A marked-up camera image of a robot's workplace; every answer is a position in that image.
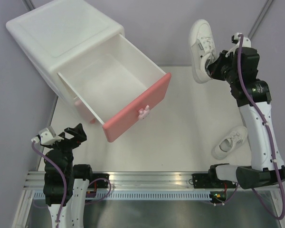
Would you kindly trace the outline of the white sneaker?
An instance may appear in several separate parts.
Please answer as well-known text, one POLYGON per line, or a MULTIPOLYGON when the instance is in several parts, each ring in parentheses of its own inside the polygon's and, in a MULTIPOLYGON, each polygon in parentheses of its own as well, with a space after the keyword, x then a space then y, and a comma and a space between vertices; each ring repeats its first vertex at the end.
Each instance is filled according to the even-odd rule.
POLYGON ((231 129, 212 149, 212 156, 217 160, 225 159, 247 141, 247 136, 247 128, 244 126, 237 126, 231 129))

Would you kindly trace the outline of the light pink drawer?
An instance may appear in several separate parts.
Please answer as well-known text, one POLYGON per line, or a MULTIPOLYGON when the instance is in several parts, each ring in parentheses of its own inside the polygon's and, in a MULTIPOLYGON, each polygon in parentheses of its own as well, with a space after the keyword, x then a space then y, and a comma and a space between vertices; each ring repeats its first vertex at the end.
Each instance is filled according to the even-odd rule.
POLYGON ((96 117, 92 112, 87 108, 87 106, 82 102, 82 100, 76 96, 74 98, 74 105, 80 116, 88 123, 96 123, 96 117))

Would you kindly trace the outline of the white sneaker sideways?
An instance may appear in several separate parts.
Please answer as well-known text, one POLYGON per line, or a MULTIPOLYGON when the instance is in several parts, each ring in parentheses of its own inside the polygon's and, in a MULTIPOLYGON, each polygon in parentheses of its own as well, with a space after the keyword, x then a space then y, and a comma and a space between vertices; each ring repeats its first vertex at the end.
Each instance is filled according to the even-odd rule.
POLYGON ((218 58, 212 31, 206 20, 199 19, 192 25, 189 45, 193 78, 199 84, 206 83, 211 79, 207 67, 218 58))

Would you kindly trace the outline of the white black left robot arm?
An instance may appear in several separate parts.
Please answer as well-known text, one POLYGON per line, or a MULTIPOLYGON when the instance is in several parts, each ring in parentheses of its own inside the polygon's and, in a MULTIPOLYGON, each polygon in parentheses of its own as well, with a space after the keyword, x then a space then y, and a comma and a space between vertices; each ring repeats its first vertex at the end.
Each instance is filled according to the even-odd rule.
POLYGON ((82 228, 87 188, 94 183, 89 164, 73 164, 73 149, 87 140, 82 124, 57 135, 52 127, 40 131, 44 158, 45 194, 54 228, 82 228))

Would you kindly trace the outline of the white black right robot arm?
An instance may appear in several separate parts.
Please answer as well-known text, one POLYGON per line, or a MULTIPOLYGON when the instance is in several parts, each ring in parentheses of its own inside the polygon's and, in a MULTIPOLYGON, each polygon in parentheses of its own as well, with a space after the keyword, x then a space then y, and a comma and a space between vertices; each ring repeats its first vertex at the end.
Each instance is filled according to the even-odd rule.
POLYGON ((213 79, 226 81, 244 119, 251 149, 251 165, 216 164, 210 167, 207 181, 214 188, 224 181, 239 183, 243 189, 275 185, 285 181, 285 163, 281 158, 272 127, 271 94, 268 84, 257 78, 259 54, 250 47, 228 53, 223 50, 209 66, 213 79))

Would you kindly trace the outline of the dark pink drawer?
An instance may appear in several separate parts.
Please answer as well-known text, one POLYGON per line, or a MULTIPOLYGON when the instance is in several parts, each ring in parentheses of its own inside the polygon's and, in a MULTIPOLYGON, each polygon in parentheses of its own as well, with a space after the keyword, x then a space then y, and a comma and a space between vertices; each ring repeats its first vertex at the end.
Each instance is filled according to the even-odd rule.
POLYGON ((60 79, 102 125, 108 142, 115 141, 150 111, 167 92, 165 73, 124 36, 118 34, 62 68, 60 79))

